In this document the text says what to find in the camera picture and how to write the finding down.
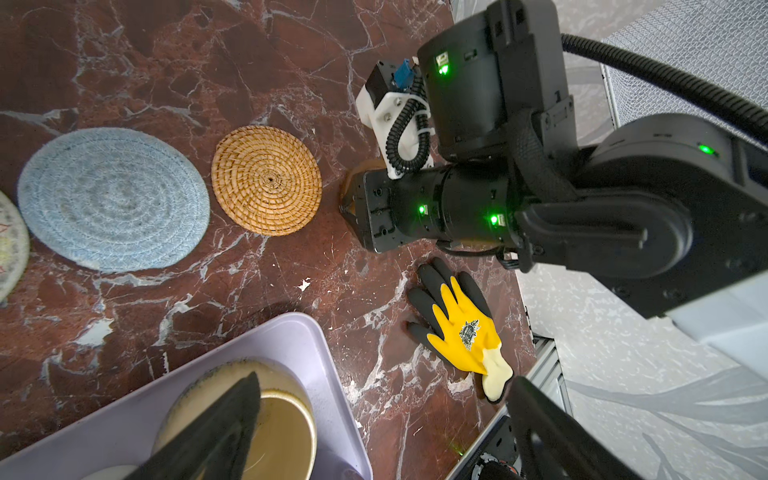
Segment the beige mug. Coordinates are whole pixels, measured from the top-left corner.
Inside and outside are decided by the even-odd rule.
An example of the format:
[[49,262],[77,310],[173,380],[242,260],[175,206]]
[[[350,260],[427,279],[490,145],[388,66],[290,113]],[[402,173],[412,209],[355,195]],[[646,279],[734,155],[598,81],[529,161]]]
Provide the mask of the beige mug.
[[261,401],[243,477],[308,479],[317,452],[317,427],[308,395],[286,367],[243,358],[209,370],[177,398],[156,437],[158,452],[237,381],[255,373]]

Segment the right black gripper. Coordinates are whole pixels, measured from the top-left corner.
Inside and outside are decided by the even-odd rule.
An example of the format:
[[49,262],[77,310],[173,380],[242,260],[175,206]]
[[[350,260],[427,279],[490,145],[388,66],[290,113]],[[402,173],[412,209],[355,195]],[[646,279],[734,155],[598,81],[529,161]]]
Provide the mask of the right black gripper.
[[441,201],[447,168],[427,168],[392,180],[381,163],[348,172],[339,210],[368,251],[384,253],[420,239],[445,240]]

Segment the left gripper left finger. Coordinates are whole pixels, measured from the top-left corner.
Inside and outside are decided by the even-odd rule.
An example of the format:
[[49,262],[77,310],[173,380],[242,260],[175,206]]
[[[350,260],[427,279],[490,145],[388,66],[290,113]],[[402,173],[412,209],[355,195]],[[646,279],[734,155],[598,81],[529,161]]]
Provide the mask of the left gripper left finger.
[[130,479],[240,479],[260,411],[255,373],[237,381]]

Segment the grey-blue woven coaster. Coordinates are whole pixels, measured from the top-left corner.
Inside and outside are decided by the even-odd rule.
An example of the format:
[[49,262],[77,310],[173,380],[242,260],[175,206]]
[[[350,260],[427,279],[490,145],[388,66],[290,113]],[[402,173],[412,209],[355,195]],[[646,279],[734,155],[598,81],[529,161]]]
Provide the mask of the grey-blue woven coaster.
[[48,142],[24,166],[17,198],[43,244],[106,273],[178,263],[210,220],[205,182],[187,157],[126,128],[82,129]]

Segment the white woven coaster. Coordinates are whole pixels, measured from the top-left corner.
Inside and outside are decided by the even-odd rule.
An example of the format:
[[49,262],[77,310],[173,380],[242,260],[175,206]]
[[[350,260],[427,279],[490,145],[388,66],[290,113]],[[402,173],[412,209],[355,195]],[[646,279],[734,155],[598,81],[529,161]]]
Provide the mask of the white woven coaster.
[[30,254],[27,226],[16,205],[4,193],[1,197],[1,302],[23,276]]

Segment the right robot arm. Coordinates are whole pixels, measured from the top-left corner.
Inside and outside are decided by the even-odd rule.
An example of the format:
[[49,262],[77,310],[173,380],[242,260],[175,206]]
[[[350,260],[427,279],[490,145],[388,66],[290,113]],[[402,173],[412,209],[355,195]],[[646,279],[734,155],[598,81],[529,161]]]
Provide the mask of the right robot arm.
[[[663,113],[580,146],[564,55],[702,110]],[[377,64],[358,97],[384,166],[361,167],[339,209],[383,253],[445,254],[584,272],[646,317],[670,318],[767,372],[767,113],[703,79],[560,31],[550,1],[495,1]]]

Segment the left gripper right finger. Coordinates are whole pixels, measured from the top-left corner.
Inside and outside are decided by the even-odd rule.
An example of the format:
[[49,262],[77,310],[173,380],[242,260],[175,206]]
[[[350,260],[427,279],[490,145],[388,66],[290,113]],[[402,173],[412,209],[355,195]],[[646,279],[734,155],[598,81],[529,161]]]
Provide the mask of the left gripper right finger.
[[639,477],[528,379],[512,379],[506,402],[524,478]]

